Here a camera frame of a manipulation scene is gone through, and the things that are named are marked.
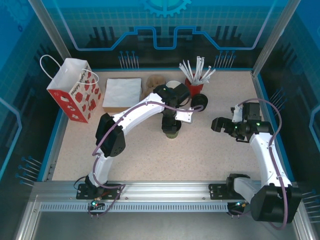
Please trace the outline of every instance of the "white bag handle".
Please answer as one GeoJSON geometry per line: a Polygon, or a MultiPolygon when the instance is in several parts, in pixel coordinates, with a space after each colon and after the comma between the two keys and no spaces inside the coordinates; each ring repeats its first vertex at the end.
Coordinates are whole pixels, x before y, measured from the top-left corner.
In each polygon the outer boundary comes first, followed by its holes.
{"type": "Polygon", "coordinates": [[[60,66],[60,64],[57,62],[57,60],[55,60],[52,56],[50,56],[50,55],[48,55],[48,54],[43,55],[42,57],[40,57],[40,67],[41,67],[41,69],[44,71],[44,73],[45,73],[51,80],[53,80],[53,78],[46,72],[46,70],[45,70],[44,67],[42,66],[42,59],[43,59],[44,57],[49,57],[49,58],[51,58],[53,61],[55,61],[55,63],[59,66],[59,68],[61,68],[61,66],[60,66]]]}
{"type": "MultiPolygon", "coordinates": [[[[48,54],[45,54],[45,55],[43,55],[42,57],[40,57],[40,60],[39,60],[39,62],[40,62],[40,67],[41,67],[41,69],[44,71],[44,73],[51,79],[51,80],[53,80],[53,78],[46,72],[46,70],[44,69],[44,67],[42,66],[42,59],[44,58],[44,57],[49,57],[49,58],[51,58],[58,66],[59,66],[59,68],[61,68],[61,66],[60,66],[60,64],[57,62],[57,60],[55,60],[52,56],[50,56],[50,55],[48,55],[48,54]]],[[[90,70],[88,70],[88,69],[82,69],[82,70],[84,70],[84,71],[88,71],[88,72],[90,72],[90,73],[92,73],[93,75],[95,75],[97,78],[98,78],[98,80],[96,81],[96,82],[93,82],[93,83],[85,83],[85,82],[79,82],[79,81],[77,81],[77,83],[79,83],[79,84],[84,84],[84,85],[93,85],[93,84],[96,84],[97,82],[99,82],[99,76],[96,74],[96,73],[94,73],[93,71],[90,71],[90,70]]]]}
{"type": "Polygon", "coordinates": [[[88,69],[84,69],[84,68],[82,68],[82,70],[88,71],[89,73],[92,73],[93,75],[95,75],[95,76],[98,78],[98,81],[95,81],[95,82],[93,82],[93,83],[85,83],[85,82],[79,82],[79,81],[77,81],[78,84],[93,85],[93,84],[96,84],[97,82],[99,82],[100,79],[99,79],[99,76],[98,76],[96,73],[94,73],[93,71],[90,71],[90,70],[88,70],[88,69]]]}

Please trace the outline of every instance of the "speckled table surface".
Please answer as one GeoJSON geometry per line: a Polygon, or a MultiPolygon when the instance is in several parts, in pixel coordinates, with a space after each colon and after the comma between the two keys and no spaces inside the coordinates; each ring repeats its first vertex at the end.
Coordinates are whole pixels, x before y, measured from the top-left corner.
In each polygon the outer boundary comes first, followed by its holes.
{"type": "MultiPolygon", "coordinates": [[[[104,91],[107,78],[142,78],[160,74],[167,81],[183,82],[180,71],[98,72],[104,91]]],[[[237,143],[226,133],[211,130],[217,117],[232,118],[230,107],[257,97],[249,71],[218,71],[202,92],[208,106],[195,113],[193,123],[182,124],[177,138],[162,133],[162,115],[156,114],[130,131],[126,148],[117,156],[109,172],[112,181],[218,181],[230,173],[248,174],[260,180],[258,161],[249,144],[237,143]]],[[[105,112],[99,102],[90,123],[68,121],[52,180],[74,181],[92,171],[96,130],[105,112]]]]}

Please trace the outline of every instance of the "paper bag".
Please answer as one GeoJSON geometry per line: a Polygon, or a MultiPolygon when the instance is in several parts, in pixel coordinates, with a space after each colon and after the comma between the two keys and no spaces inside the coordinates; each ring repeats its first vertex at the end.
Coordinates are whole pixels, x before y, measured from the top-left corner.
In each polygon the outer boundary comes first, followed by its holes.
{"type": "Polygon", "coordinates": [[[42,70],[52,79],[47,87],[48,92],[70,120],[88,123],[102,95],[98,75],[91,71],[85,60],[66,58],[60,66],[52,58],[60,67],[52,78],[42,66],[43,57],[52,57],[44,55],[40,58],[42,70]]]}

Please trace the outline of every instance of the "red pen holder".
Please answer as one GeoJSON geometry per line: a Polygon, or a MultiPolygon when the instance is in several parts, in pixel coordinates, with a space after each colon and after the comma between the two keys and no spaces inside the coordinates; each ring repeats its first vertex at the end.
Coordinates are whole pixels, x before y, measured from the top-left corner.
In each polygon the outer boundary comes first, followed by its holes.
{"type": "Polygon", "coordinates": [[[195,95],[199,94],[204,87],[203,84],[193,86],[191,85],[190,81],[188,78],[185,79],[184,84],[187,86],[187,88],[190,91],[190,98],[193,98],[195,95]]]}

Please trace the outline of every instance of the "robotic arm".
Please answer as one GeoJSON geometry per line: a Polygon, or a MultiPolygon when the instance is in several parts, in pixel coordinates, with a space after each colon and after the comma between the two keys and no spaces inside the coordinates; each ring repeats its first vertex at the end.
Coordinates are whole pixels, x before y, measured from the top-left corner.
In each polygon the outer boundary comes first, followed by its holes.
{"type": "Polygon", "coordinates": [[[100,156],[96,166],[95,173],[91,172],[85,179],[85,183],[92,191],[96,191],[99,184],[95,181],[93,174],[100,184],[108,181],[108,173],[113,163],[114,157],[123,152],[126,147],[125,135],[147,118],[157,113],[162,113],[162,131],[167,137],[176,137],[176,133],[181,128],[181,121],[192,123],[192,109],[190,111],[176,111],[167,109],[165,106],[177,108],[190,95],[188,88],[180,84],[175,88],[169,88],[166,85],[156,87],[148,97],[128,110],[110,116],[104,114],[99,122],[96,131],[96,145],[98,146],[106,132],[123,116],[122,121],[110,132],[103,141],[97,153],[100,156]]]}
{"type": "Polygon", "coordinates": [[[301,201],[298,188],[292,187],[282,168],[275,144],[271,149],[280,172],[277,176],[275,166],[269,152],[269,141],[274,134],[272,126],[262,121],[259,103],[244,103],[231,108],[233,118],[218,117],[212,121],[211,129],[224,132],[234,137],[237,142],[250,143],[259,163],[261,186],[253,183],[249,176],[230,174],[227,188],[235,191],[250,203],[251,215],[256,221],[281,223],[284,219],[284,200],[279,177],[282,178],[288,204],[287,223],[291,223],[301,201]]]}

